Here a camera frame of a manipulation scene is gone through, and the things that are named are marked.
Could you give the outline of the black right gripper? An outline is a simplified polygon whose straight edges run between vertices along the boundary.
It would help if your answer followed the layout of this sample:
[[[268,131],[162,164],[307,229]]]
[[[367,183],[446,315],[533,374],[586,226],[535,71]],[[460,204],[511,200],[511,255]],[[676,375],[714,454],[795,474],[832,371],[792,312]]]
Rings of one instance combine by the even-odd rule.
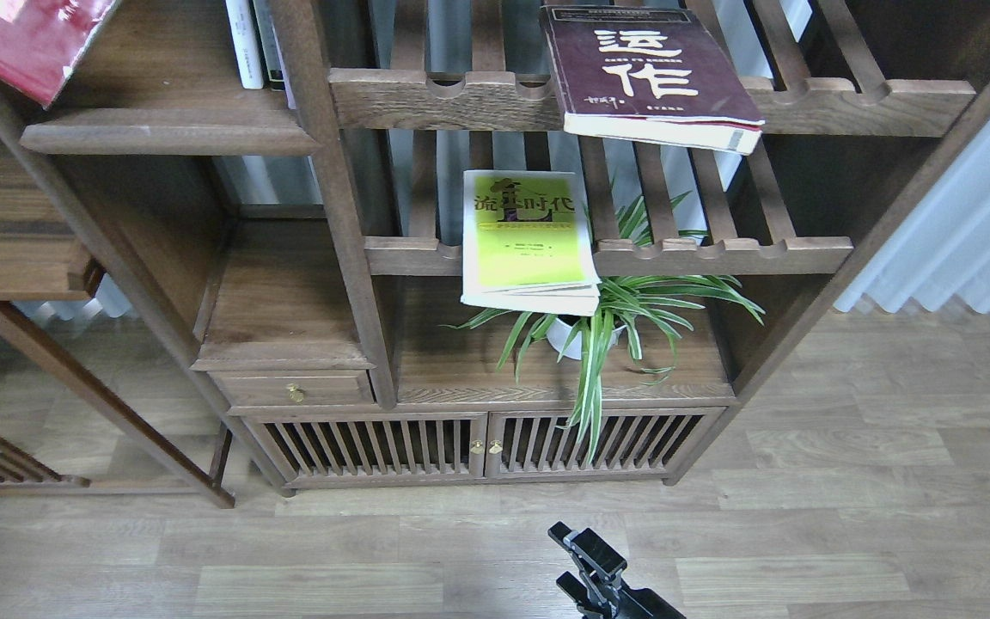
[[[570,554],[581,579],[565,572],[557,585],[577,605],[584,618],[683,618],[672,604],[652,589],[632,589],[622,580],[624,556],[594,531],[571,529],[558,521],[547,535]]]

